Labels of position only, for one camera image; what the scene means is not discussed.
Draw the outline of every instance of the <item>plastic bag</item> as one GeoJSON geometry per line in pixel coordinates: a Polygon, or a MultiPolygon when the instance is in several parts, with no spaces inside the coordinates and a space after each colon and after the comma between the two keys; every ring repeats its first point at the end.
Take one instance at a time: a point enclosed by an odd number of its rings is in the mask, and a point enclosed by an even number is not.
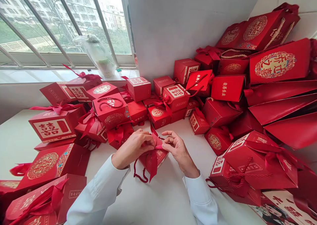
{"type": "Polygon", "coordinates": [[[73,41],[85,48],[93,64],[105,77],[114,75],[117,66],[111,54],[94,34],[79,35],[73,41]]]}

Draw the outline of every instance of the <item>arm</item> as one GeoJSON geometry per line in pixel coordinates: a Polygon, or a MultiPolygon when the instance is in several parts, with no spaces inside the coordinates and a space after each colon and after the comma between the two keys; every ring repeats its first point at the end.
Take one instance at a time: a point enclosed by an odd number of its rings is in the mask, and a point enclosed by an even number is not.
{"type": "Polygon", "coordinates": [[[107,208],[121,192],[120,186],[130,163],[153,149],[154,141],[149,132],[141,129],[134,132],[80,193],[67,213],[65,225],[101,224],[107,208]]]}
{"type": "Polygon", "coordinates": [[[184,172],[184,184],[187,188],[191,209],[198,225],[225,225],[217,202],[214,200],[208,185],[189,155],[184,141],[174,132],[165,131],[169,135],[164,140],[163,149],[169,151],[184,172]]]}

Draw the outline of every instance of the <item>white sleeve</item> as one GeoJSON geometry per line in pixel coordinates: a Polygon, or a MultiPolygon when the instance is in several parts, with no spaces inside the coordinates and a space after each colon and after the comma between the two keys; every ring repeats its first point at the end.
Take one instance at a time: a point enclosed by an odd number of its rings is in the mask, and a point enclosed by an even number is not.
{"type": "Polygon", "coordinates": [[[112,155],[86,185],[67,213],[65,225],[101,224],[107,208],[120,194],[122,181],[130,171],[116,169],[112,155]]]}
{"type": "Polygon", "coordinates": [[[221,215],[217,202],[212,197],[211,191],[200,174],[198,178],[183,178],[186,186],[191,209],[198,225],[226,225],[221,215]]]}

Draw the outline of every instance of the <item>human hand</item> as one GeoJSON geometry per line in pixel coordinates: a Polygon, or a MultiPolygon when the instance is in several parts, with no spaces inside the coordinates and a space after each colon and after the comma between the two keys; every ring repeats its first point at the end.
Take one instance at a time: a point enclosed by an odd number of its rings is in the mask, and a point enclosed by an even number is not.
{"type": "Polygon", "coordinates": [[[174,131],[165,131],[162,135],[168,135],[162,144],[162,148],[173,155],[185,176],[188,178],[198,178],[200,172],[189,155],[184,141],[174,131]]]}
{"type": "Polygon", "coordinates": [[[113,166],[119,170],[124,169],[143,153],[153,150],[155,147],[153,137],[148,131],[138,129],[128,140],[112,155],[111,162],[113,166]]]}

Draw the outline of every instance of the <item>white tabletop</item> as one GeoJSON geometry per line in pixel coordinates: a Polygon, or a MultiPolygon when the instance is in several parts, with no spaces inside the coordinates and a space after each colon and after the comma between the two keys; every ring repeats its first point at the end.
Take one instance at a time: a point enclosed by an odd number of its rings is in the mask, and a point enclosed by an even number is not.
{"type": "MultiPolygon", "coordinates": [[[[0,179],[20,179],[9,173],[15,163],[32,162],[37,155],[34,147],[41,141],[28,120],[41,111],[22,110],[0,125],[1,153],[0,179]]],[[[150,124],[136,126],[150,131],[150,124]]],[[[185,142],[188,152],[205,178],[208,177],[216,158],[203,135],[193,135],[188,118],[157,130],[174,130],[185,142]]],[[[107,158],[116,150],[108,143],[91,153],[86,171],[88,181],[99,170],[107,158]]],[[[142,175],[143,166],[137,163],[137,173],[142,175]]],[[[183,173],[171,154],[158,169],[150,184],[133,178],[133,171],[122,184],[122,193],[111,205],[105,216],[107,225],[193,225],[196,221],[191,213],[189,198],[182,181],[183,173]]],[[[220,210],[229,225],[265,225],[247,205],[234,202],[226,194],[212,189],[220,210]]]]}

